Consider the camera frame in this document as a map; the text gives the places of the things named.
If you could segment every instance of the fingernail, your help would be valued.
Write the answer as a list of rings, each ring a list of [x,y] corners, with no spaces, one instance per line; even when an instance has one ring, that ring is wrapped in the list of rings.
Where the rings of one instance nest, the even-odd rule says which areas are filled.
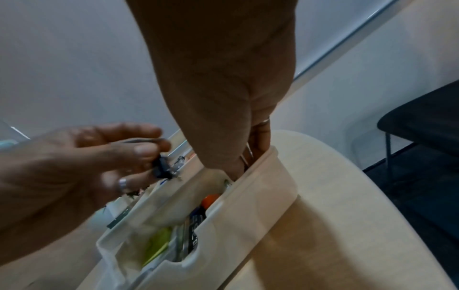
[[[135,154],[139,157],[154,157],[158,155],[158,145],[156,144],[142,144],[134,148]]]

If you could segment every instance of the orange cap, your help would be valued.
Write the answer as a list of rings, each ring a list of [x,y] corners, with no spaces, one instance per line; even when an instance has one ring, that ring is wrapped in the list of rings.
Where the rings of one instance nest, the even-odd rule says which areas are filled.
[[[201,206],[204,207],[205,210],[207,210],[219,197],[220,194],[208,195],[202,200]]]

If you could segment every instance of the white plastic box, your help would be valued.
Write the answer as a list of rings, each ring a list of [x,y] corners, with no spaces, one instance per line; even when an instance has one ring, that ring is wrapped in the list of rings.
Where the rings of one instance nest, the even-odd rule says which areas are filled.
[[[173,140],[173,145],[180,142]],[[271,147],[225,192],[227,175],[205,169],[197,156],[157,187],[97,242],[116,290],[215,290],[245,259],[297,197],[296,184]],[[182,223],[209,194],[224,194],[195,230],[197,248],[181,262],[142,269],[148,239]]]

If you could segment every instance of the chair seat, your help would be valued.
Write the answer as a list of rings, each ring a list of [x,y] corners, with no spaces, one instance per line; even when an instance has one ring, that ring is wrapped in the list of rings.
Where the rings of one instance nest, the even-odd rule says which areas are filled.
[[[390,111],[379,120],[378,128],[459,156],[459,81]]]

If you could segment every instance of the dark floor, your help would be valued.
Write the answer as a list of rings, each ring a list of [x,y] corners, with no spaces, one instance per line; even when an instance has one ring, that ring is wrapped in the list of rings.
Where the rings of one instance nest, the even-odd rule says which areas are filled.
[[[410,145],[365,173],[391,199],[459,288],[459,158]]]

